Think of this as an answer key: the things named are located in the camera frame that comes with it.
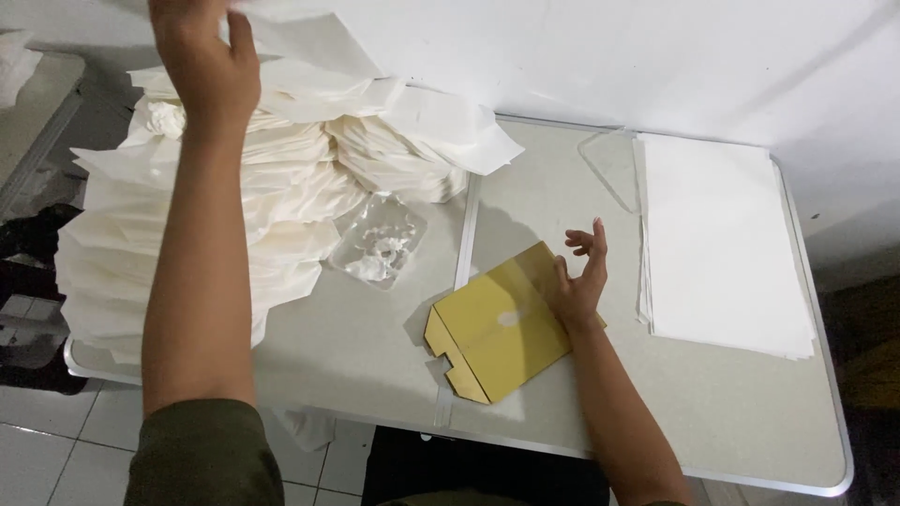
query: olive green sleeve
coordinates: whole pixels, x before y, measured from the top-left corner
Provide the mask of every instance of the olive green sleeve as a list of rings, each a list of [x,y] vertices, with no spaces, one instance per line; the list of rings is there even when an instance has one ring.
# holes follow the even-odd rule
[[[140,428],[125,505],[284,504],[257,410],[241,401],[176,402]]]

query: yellow cardboard template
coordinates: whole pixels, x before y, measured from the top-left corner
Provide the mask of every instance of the yellow cardboard template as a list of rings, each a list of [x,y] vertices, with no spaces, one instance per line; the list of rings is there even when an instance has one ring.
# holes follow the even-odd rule
[[[546,302],[556,286],[554,255],[539,242],[431,307],[425,340],[450,360],[457,395],[497,402],[569,352]]]

